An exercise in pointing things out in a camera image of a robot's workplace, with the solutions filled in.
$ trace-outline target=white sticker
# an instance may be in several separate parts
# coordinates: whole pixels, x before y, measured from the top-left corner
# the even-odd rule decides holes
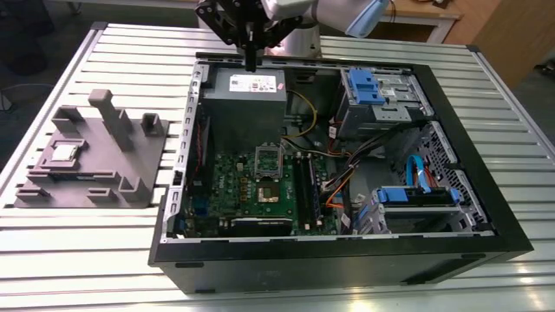
[[[338,128],[330,127],[330,137],[337,138],[338,137]]]
[[[230,77],[230,91],[277,93],[277,76],[232,75]]]
[[[391,89],[382,89],[383,96],[395,96],[395,92]]]
[[[359,193],[359,194],[357,195],[355,202],[357,202],[357,203],[362,203],[365,199],[366,199],[366,196],[365,196],[365,195],[362,195],[362,194]]]
[[[347,214],[342,214],[341,221],[343,222],[343,224],[346,224],[346,227],[349,228],[349,226],[351,225],[351,219],[347,217]]]

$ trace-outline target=power supply label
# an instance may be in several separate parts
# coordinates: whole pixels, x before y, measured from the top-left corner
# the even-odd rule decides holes
[[[232,75],[230,77],[230,91],[277,93],[277,76]]]

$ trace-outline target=motherboard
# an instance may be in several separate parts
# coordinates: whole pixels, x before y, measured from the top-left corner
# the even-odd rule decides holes
[[[191,198],[196,234],[216,237],[238,222],[267,230],[270,222],[287,235],[334,235],[335,211],[319,203],[327,177],[326,159],[310,154],[218,153],[211,194]]]

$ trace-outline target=table surface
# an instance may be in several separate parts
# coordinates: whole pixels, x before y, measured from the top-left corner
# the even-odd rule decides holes
[[[0,174],[0,308],[83,311],[530,311],[555,309],[554,148],[479,54],[458,45],[322,38],[335,59],[409,62],[433,68],[535,251],[437,285],[184,295],[147,266],[163,186],[172,164],[195,53],[232,52],[202,29],[110,24],[92,30]],[[19,209],[26,181],[60,105],[99,116],[94,88],[115,94],[130,118],[171,121],[152,204],[147,209]]]

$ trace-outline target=ram slot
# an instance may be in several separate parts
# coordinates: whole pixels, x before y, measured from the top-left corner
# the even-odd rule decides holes
[[[311,221],[313,221],[313,226],[318,225],[318,220],[321,219],[321,192],[319,192],[319,185],[317,182],[317,173],[314,171],[314,165],[313,165],[313,158],[307,157],[306,158],[307,161],[307,166],[309,166],[309,172],[311,175],[311,184],[310,184],[310,198],[311,198],[311,211],[313,211],[313,215],[311,215]]]
[[[305,176],[305,166],[302,156],[298,155],[294,161],[294,182],[297,194],[297,214],[299,218],[299,229],[310,229],[310,206],[307,198],[307,180]]]

